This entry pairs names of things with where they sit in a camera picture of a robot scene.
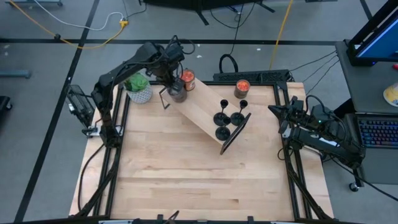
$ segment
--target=wooden board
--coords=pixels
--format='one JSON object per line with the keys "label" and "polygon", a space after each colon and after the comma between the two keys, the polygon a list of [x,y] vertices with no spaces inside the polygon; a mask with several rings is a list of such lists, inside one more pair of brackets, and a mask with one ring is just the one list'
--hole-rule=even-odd
{"label": "wooden board", "polygon": [[[305,98],[302,83],[288,87],[290,97]],[[153,86],[154,93],[161,88]],[[239,107],[234,86],[210,88]],[[164,110],[159,95],[144,105],[131,103],[111,218],[156,219],[180,210],[179,220],[293,220],[285,164],[276,155],[282,147],[278,120],[267,109],[275,103],[273,89],[252,86],[246,99],[252,117],[222,156],[220,144],[197,125],[172,106]],[[88,140],[82,165],[99,145],[99,138]],[[300,154],[308,191],[333,216],[319,156]],[[98,185],[102,161],[103,153],[88,166],[82,203]],[[77,212],[77,187],[71,214]]]}
{"label": "wooden board", "polygon": [[[176,103],[167,91],[163,92],[162,97],[216,142],[221,145],[224,144],[224,141],[220,141],[216,138],[215,133],[219,126],[213,121],[214,115],[221,112],[220,101],[224,98],[217,94],[212,88],[202,83],[199,79],[195,79],[195,88],[187,92],[187,95],[187,99],[182,103]],[[231,116],[233,113],[239,112],[239,110],[239,105],[236,107],[232,103],[229,103],[224,109],[224,114]],[[248,108],[242,110],[243,115],[247,115],[248,113]],[[236,126],[233,124],[229,124],[227,127],[231,133],[236,129]]]}

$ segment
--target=computer monitor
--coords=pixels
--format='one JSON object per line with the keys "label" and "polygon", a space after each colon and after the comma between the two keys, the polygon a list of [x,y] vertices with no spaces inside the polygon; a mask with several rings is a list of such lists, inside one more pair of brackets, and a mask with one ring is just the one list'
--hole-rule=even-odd
{"label": "computer monitor", "polygon": [[398,62],[398,1],[389,0],[350,40],[348,56],[353,66]]}

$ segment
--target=monitor screen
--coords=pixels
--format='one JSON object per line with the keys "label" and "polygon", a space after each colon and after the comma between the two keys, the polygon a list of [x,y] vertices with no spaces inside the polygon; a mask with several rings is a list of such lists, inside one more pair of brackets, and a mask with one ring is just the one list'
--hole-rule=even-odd
{"label": "monitor screen", "polygon": [[398,18],[392,20],[378,35],[358,52],[358,58],[398,61]]}

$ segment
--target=gray carpet floor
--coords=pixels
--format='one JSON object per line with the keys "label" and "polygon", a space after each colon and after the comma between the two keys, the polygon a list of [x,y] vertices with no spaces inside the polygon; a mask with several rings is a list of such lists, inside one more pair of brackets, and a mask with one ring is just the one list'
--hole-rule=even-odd
{"label": "gray carpet floor", "polygon": [[[125,0],[128,13],[143,10],[137,1]],[[386,0],[366,0],[374,14]],[[44,31],[26,19],[18,10],[0,2],[0,38],[51,39]],[[70,23],[85,24],[93,0],[63,0],[63,7],[46,4],[57,17]],[[275,9],[270,13],[258,5],[238,33],[238,39],[275,40],[284,18],[288,1],[264,1]],[[79,39],[82,29],[61,25],[35,4],[23,7],[34,19],[66,39]],[[251,9],[244,7],[243,17]],[[125,14],[122,0],[100,0],[92,27],[103,25],[110,12]],[[215,9],[221,21],[235,26],[234,13],[229,9]],[[147,11],[130,17],[118,39],[169,39],[174,34],[186,39],[233,39],[234,30],[223,27],[203,12],[210,25],[204,26],[192,11],[153,5]],[[90,31],[89,39],[107,39],[119,30],[119,17],[113,16],[102,31]],[[296,0],[287,20],[282,40],[343,40],[357,33],[367,22],[360,0],[306,3]],[[98,77],[132,57],[140,45],[109,44],[96,50],[84,50],[76,67],[72,83],[89,93]],[[231,50],[231,45],[202,44],[193,55],[183,61],[201,80],[212,80],[218,72],[219,57]],[[237,45],[233,56],[240,71],[267,70],[273,45]],[[281,45],[273,69],[292,69],[334,51],[333,46]],[[66,44],[0,44],[0,70],[27,69],[30,79],[1,78],[0,95],[12,98],[14,108],[2,120],[0,129],[0,223],[12,222],[29,181],[33,166],[43,144],[45,133],[57,104],[62,85],[69,71],[75,49]],[[307,78],[328,57],[293,72],[297,82]],[[330,63],[305,82],[311,89]],[[228,63],[225,72],[232,72]],[[324,104],[335,109],[349,98],[349,92],[339,63],[312,90]],[[66,105],[50,143],[36,188],[30,201],[25,221],[63,218],[68,215],[76,186],[86,139],[80,132],[81,124]],[[333,162],[324,164],[325,177],[335,217],[349,222],[398,223],[398,204],[370,187],[352,193],[348,184],[353,177]],[[398,186],[377,185],[398,196]]]}

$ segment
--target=wooden tabletop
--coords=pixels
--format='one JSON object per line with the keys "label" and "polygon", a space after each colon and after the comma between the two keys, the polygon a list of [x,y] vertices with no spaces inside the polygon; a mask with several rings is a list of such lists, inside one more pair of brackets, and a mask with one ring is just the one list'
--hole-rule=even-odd
{"label": "wooden tabletop", "polygon": [[[239,108],[234,86],[210,86]],[[288,83],[289,96],[305,98],[302,83]],[[144,105],[131,103],[111,218],[167,218],[180,210],[179,220],[293,220],[277,118],[268,110],[275,104],[271,86],[252,86],[246,100],[252,116],[242,133],[221,156],[220,144],[172,106],[163,109],[161,86]],[[280,91],[281,103],[283,94]],[[119,119],[123,113],[123,94]],[[102,144],[89,139],[82,162]],[[333,216],[320,158],[300,151],[307,189],[322,209]],[[90,162],[83,178],[82,205],[98,186],[104,149]],[[77,210],[77,191],[70,214]],[[300,214],[302,197],[296,188]],[[104,212],[107,190],[101,213]]]}

